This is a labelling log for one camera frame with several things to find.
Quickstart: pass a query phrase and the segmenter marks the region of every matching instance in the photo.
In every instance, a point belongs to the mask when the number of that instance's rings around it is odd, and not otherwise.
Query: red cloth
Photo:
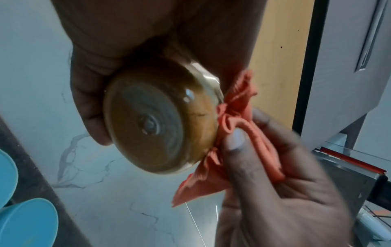
[[[217,106],[219,127],[214,147],[209,150],[196,171],[180,184],[172,200],[173,207],[231,187],[219,148],[223,138],[235,128],[241,128],[248,134],[271,182],[284,179],[275,147],[252,120],[250,98],[257,91],[251,78],[251,71],[243,71],[225,96],[224,103]]]

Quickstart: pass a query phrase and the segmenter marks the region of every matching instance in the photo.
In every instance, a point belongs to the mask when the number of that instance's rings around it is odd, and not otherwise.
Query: floor
[[[87,134],[49,0],[0,2],[0,116],[93,246],[213,246],[221,194],[171,208],[191,172],[151,175]]]

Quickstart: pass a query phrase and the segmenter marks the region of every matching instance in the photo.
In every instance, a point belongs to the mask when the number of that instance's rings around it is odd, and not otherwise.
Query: fingernail
[[[223,146],[226,150],[235,150],[246,141],[243,130],[236,128],[233,133],[223,139]]]

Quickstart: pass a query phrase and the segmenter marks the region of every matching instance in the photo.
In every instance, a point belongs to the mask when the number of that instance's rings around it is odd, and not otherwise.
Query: blue container
[[[11,199],[18,183],[18,170],[11,157],[0,149],[0,208]]]
[[[36,198],[0,209],[1,247],[51,247],[57,229],[57,211],[48,200]]]

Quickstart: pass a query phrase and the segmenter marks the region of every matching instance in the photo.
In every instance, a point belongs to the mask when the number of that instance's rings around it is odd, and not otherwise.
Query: metal handle
[[[376,10],[372,18],[372,23],[369,27],[367,38],[365,39],[364,48],[362,49],[360,59],[358,60],[356,71],[365,70],[365,68],[367,67],[369,58],[372,53],[373,44],[375,43],[376,36],[383,20],[387,2],[388,0],[379,0],[378,5],[376,6]]]

